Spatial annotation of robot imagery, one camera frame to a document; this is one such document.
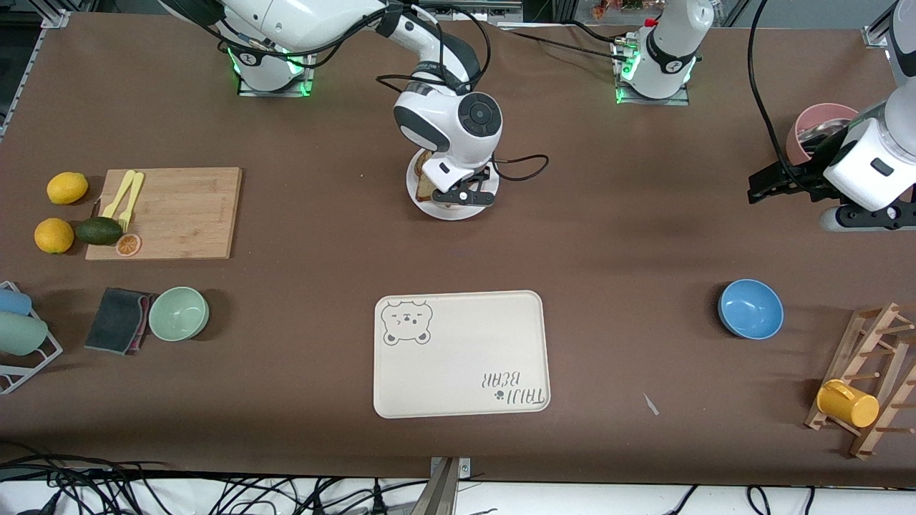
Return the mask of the pale green bowl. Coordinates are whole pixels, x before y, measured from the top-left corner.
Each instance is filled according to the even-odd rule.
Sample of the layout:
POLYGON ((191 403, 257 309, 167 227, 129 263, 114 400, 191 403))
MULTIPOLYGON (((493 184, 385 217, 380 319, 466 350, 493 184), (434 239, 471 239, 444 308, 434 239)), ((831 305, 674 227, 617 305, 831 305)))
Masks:
POLYGON ((203 294, 190 287, 174 287, 153 301, 148 325, 158 339, 185 341, 199 335, 210 318, 210 306, 203 294))

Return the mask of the white round plate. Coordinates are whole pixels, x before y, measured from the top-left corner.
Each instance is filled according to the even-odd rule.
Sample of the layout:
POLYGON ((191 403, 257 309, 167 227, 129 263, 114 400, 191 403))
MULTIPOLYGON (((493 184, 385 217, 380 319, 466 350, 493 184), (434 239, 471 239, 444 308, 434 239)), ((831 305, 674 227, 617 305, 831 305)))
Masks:
MULTIPOLYGON (((425 214, 428 216, 431 216, 438 220, 444 220, 444 221, 460 221, 460 220, 469 219, 471 217, 474 217, 475 215, 481 214, 481 212, 484 212, 484 209, 489 208, 489 207, 462 206, 462 207, 455 207, 455 208, 446 210, 446 209, 442 209, 441 207, 435 205, 435 203, 432 201, 431 202, 417 202, 414 198, 414 193, 416 189, 416 178, 414 175, 414 163, 416 162, 416 157, 418 157, 419 153, 422 150, 425 150, 425 149, 416 151, 416 153, 414 154, 414 157, 412 157, 412 159, 410 160, 410 163, 408 166, 408 172, 406 172, 406 179, 405 179, 406 180, 406 190, 408 190, 409 199, 410 201, 414 203, 416 208, 418 208, 422 212, 425 212, 425 214)), ((487 192, 493 192, 497 194, 498 189, 500 188, 500 176, 498 176, 497 173, 495 173, 495 166, 493 163, 490 163, 488 165, 493 166, 494 176, 492 178, 495 180, 495 184, 493 185, 492 188, 472 189, 472 190, 486 190, 487 192)))

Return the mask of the large metal spoon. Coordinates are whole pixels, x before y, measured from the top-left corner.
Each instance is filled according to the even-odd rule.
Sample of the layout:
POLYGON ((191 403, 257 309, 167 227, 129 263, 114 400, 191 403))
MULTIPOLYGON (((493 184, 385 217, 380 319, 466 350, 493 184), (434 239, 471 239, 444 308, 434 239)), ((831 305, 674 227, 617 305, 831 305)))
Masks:
POLYGON ((797 141, 806 152, 814 152, 814 149, 816 149, 819 144, 824 143, 825 140, 833 137, 834 134, 844 130, 850 123, 851 120, 845 118, 824 121, 798 133, 797 141))

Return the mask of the round-topped bread slice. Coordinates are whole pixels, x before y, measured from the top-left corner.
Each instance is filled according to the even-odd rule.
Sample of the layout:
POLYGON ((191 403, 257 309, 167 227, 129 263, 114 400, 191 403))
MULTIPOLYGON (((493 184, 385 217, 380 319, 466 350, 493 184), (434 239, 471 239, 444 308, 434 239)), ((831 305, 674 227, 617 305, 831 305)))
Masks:
POLYGON ((432 181, 423 172, 423 166, 431 159, 431 156, 432 151, 422 150, 418 157, 416 157, 416 162, 414 163, 414 175, 416 178, 414 198, 417 202, 431 202, 432 193, 435 192, 436 189, 432 181))

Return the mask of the yellow lemon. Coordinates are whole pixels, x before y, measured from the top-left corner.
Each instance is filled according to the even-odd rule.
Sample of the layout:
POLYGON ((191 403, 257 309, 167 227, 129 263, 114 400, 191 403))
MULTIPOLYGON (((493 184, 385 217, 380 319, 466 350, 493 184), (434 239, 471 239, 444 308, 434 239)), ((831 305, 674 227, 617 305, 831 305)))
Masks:
POLYGON ((53 205, 71 205, 82 199, 88 190, 88 179, 79 172, 60 172, 46 186, 46 193, 53 205))

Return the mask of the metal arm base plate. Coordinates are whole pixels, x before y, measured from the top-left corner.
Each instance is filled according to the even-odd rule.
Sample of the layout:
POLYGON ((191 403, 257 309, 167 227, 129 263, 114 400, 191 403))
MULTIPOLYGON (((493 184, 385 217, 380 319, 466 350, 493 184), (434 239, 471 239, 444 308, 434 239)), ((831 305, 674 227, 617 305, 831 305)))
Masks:
POLYGON ((258 52, 230 49, 240 97, 301 98, 311 95, 314 69, 304 63, 314 56, 282 59, 258 52))
POLYGON ((691 78, 691 69, 696 64, 692 58, 683 62, 674 61, 669 65, 675 68, 674 73, 651 56, 643 55, 638 40, 618 38, 610 45, 612 56, 618 58, 614 63, 615 98, 618 104, 668 105, 668 107, 686 107, 689 104, 687 81, 691 78))

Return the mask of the yellow mug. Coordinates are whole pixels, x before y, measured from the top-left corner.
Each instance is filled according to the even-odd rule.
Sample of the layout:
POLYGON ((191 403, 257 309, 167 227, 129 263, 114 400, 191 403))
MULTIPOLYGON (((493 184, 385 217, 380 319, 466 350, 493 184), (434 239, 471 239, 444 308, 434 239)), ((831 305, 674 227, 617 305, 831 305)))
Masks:
POLYGON ((818 391, 815 404, 821 413, 838 418, 855 428, 864 428, 879 418, 880 402, 871 394, 831 379, 818 391))

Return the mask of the yellow plastic knife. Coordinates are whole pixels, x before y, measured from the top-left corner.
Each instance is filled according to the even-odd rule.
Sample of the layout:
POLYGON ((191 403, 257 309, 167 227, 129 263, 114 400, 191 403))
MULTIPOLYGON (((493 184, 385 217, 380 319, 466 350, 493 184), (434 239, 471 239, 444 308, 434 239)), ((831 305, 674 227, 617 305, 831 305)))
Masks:
POLYGON ((118 211, 118 209, 119 209, 119 207, 120 207, 120 205, 121 205, 123 199, 125 198, 125 195, 127 195, 127 193, 129 192, 129 190, 130 190, 130 189, 132 188, 132 186, 133 186, 133 182, 134 182, 134 179, 135 179, 135 174, 137 174, 137 173, 135 172, 135 170, 128 170, 128 171, 125 173, 125 175, 124 175, 124 177, 123 177, 123 179, 122 179, 122 181, 121 181, 121 183, 120 183, 120 186, 119 186, 119 189, 118 189, 118 191, 117 191, 117 194, 114 196, 114 198, 112 198, 112 201, 109 202, 108 205, 106 205, 105 208, 102 209, 102 211, 100 212, 100 215, 101 215, 102 217, 106 217, 106 218, 114 218, 114 217, 115 217, 115 215, 117 214, 117 211, 118 211))

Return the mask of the grey and pink folded cloth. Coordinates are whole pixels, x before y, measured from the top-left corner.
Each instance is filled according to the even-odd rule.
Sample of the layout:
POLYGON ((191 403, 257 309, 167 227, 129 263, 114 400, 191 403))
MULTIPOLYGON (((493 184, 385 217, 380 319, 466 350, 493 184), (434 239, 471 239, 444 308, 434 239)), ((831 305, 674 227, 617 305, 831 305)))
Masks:
POLYGON ((153 293, 107 288, 83 346, 117 355, 134 355, 141 348, 154 300, 153 293))

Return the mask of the pink bowl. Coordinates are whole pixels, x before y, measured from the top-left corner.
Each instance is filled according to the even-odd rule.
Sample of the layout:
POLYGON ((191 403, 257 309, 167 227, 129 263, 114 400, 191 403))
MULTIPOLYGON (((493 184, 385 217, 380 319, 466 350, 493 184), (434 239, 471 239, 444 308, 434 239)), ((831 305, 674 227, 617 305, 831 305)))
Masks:
POLYGON ((789 164, 799 165, 804 161, 810 160, 808 151, 802 146, 799 136, 812 127, 819 126, 824 122, 830 122, 835 119, 844 119, 851 121, 859 112, 843 104, 834 102, 822 102, 804 109, 801 114, 794 120, 786 137, 785 152, 789 164))

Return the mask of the dark green avocado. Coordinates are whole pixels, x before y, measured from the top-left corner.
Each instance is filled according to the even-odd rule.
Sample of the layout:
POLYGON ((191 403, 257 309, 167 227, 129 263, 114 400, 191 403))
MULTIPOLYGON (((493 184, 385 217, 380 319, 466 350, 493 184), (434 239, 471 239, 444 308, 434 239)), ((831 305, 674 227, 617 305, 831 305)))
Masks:
POLYGON ((78 224, 75 235, 85 244, 106 247, 117 243, 124 235, 118 221, 108 217, 91 217, 78 224))

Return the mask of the grey background equipment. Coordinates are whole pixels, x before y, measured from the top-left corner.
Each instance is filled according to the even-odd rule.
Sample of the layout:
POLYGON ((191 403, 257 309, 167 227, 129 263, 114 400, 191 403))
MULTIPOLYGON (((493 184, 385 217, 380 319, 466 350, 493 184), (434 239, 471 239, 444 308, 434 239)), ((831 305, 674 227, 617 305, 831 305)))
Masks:
POLYGON ((438 20, 477 19, 491 25, 550 24, 558 20, 557 2, 565 0, 415 0, 438 20))

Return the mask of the pale green cup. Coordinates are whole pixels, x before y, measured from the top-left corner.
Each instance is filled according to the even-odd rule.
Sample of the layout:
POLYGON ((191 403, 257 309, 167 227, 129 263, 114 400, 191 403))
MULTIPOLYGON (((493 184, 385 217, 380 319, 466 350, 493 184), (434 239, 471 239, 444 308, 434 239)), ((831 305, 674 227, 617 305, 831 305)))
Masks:
POLYGON ((0 352, 26 356, 39 349, 49 333, 43 320, 0 312, 0 352))

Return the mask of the wooden mug rack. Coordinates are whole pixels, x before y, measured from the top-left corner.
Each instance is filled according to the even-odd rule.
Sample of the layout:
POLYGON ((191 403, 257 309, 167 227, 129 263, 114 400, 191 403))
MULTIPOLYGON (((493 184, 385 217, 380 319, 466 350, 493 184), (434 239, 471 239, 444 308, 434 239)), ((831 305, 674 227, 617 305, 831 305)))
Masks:
POLYGON ((853 436, 849 455, 867 460, 885 436, 916 434, 916 322, 902 306, 888 303, 852 314, 838 342, 827 374, 816 391, 805 426, 812 430, 837 427, 853 436), (855 428, 821 413, 815 404, 819 389, 831 379, 873 395, 880 402, 879 418, 855 428))

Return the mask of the cream tray with bear print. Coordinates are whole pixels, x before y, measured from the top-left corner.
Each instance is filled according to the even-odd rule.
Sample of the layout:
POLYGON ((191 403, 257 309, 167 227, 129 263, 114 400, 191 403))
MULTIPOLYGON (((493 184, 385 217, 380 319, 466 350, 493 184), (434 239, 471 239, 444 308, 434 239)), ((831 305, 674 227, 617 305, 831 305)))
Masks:
POLYGON ((539 413, 552 400, 535 291, 390 295, 374 323, 382 418, 539 413))

